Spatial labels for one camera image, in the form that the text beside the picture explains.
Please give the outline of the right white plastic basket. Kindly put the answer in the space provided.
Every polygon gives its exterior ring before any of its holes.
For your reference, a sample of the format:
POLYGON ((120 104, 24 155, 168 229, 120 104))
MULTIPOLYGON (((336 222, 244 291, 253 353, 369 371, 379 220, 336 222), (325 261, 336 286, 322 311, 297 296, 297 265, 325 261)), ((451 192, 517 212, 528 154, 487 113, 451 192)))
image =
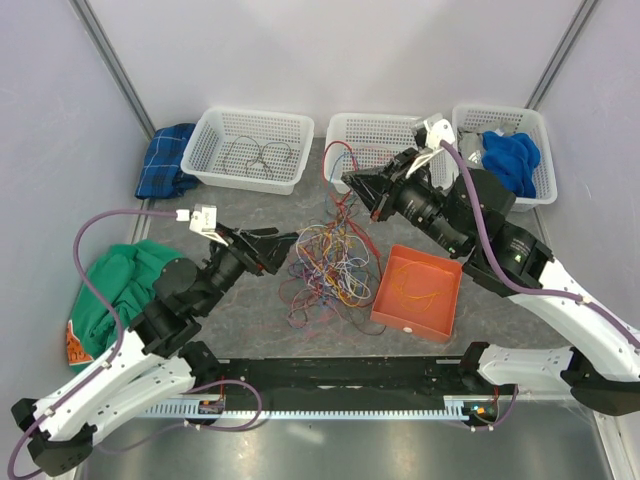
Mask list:
POLYGON ((546 126, 543 117, 538 112, 509 106, 474 104, 457 105, 452 110, 452 128, 456 134, 459 127, 475 128, 494 121, 513 123, 516 126, 515 133, 529 135, 541 153, 540 164, 533 174, 537 196, 535 198, 516 196, 512 210, 525 212, 538 205, 553 203, 557 199, 556 178, 546 126))

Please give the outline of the orange plastic tray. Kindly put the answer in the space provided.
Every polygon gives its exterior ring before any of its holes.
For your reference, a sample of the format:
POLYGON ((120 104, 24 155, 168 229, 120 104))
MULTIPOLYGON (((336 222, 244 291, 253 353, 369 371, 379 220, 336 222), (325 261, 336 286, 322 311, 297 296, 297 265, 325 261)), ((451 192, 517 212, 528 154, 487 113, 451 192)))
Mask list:
POLYGON ((399 244, 391 248, 370 320, 437 343, 450 340, 462 265, 399 244))

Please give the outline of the grey sock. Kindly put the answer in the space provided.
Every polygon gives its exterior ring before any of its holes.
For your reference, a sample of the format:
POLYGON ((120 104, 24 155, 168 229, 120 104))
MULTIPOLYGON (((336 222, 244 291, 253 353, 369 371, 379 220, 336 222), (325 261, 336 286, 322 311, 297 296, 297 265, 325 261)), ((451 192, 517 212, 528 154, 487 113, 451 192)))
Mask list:
POLYGON ((516 126, 506 121, 494 121, 475 128, 457 129, 458 152, 470 168, 483 169, 482 158, 485 153, 483 135, 493 132, 498 136, 510 136, 516 132, 516 126))

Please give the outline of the blue fleece cloth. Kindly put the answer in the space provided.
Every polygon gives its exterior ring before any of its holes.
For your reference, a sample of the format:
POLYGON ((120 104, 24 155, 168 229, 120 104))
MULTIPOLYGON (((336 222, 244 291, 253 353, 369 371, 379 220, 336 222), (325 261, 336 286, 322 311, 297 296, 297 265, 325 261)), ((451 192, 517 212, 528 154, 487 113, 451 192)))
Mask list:
POLYGON ((500 136, 482 134, 484 154, 482 166, 498 177, 501 184, 520 198, 535 198, 537 190, 533 174, 541 161, 541 153, 526 133, 500 136))

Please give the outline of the white plastic basket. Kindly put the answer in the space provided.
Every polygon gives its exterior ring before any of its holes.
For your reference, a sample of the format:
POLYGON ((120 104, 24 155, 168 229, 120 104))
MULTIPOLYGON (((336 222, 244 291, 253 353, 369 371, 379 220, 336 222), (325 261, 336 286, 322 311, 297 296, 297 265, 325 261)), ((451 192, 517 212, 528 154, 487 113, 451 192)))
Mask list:
POLYGON ((516 126, 515 133, 529 135, 541 153, 540 164, 533 174, 537 196, 535 198, 516 196, 512 210, 525 212, 538 205, 553 203, 557 199, 556 178, 546 126, 543 117, 538 112, 509 106, 474 104, 457 105, 452 110, 452 128, 456 134, 459 127, 475 128, 494 121, 513 123, 516 126))
POLYGON ((303 115, 210 108, 196 123, 181 168, 207 186, 288 196, 306 168, 314 127, 303 115))
POLYGON ((338 113, 329 122, 324 157, 324 178, 339 194, 349 187, 343 173, 384 166, 396 154, 415 148, 412 126, 419 117, 373 113, 338 113))

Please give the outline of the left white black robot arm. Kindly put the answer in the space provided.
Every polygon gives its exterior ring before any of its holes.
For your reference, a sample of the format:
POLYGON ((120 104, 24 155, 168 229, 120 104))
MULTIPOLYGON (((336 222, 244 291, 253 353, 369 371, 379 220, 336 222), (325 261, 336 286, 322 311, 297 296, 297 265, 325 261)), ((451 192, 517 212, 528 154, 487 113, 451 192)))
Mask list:
POLYGON ((153 284, 154 298, 82 373, 46 397, 12 407, 24 432, 21 443, 39 471, 65 474, 148 408, 192 389, 216 388, 219 363, 193 339, 198 318, 208 316, 243 274, 277 273, 299 235, 223 225, 213 235, 205 267, 188 258, 167 263, 153 284))

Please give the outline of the left white plastic basket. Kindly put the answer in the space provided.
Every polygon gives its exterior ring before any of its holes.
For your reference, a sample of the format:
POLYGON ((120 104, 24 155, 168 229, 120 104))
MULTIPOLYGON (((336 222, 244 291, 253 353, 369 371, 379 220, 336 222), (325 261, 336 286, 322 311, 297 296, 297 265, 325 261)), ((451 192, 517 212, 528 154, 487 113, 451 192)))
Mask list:
POLYGON ((314 127, 303 115, 210 108, 196 123, 181 168, 207 186, 288 196, 306 168, 314 127))

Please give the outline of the middle white plastic basket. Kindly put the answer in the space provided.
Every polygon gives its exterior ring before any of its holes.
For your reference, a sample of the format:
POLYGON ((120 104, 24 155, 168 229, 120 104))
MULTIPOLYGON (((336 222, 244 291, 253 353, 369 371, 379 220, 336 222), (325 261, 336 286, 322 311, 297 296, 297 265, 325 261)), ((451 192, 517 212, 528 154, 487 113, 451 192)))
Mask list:
POLYGON ((329 122, 324 157, 324 178, 339 194, 349 187, 343 173, 384 166, 396 154, 415 148, 412 126, 419 117, 373 113, 338 113, 329 122))

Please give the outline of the blue plaid cloth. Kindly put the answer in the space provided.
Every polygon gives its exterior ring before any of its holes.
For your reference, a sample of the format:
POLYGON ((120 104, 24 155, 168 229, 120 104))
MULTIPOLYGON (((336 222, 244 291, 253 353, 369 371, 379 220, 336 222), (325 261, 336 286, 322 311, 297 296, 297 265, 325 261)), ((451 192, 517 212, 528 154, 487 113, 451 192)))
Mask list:
POLYGON ((139 200, 182 197, 196 188, 199 180, 186 174, 181 161, 195 130, 193 123, 181 123, 157 130, 144 155, 134 196, 139 200))

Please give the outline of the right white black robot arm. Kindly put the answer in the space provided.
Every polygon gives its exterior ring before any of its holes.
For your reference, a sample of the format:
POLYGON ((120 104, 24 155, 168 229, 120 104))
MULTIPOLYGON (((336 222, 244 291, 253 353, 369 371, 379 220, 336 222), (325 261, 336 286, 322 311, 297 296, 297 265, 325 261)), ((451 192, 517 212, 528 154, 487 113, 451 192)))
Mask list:
POLYGON ((638 412, 638 330, 593 299, 535 235, 507 220, 515 196, 496 175, 468 168, 455 147, 444 148, 460 165, 448 192, 431 184, 426 157, 413 148, 342 180, 373 221, 400 214, 451 258, 463 258, 463 272, 477 285, 535 314, 569 343, 531 350, 473 342, 459 363, 460 386, 473 394, 490 385, 569 394, 609 416, 638 412))

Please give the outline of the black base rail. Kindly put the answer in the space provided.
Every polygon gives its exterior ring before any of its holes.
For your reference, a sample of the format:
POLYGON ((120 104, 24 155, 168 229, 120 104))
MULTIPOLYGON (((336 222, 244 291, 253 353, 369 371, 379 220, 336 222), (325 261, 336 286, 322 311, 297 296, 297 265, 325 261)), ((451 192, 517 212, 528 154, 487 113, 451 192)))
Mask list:
POLYGON ((318 394, 322 391, 362 390, 368 396, 418 394, 428 397, 474 396, 505 399, 512 385, 494 386, 466 368, 460 357, 335 357, 335 358, 238 358, 221 360, 202 342, 190 342, 179 352, 195 376, 195 385, 207 393, 221 392, 253 400, 263 407, 266 395, 318 394), (259 393, 238 385, 211 387, 219 380, 248 383, 259 393))

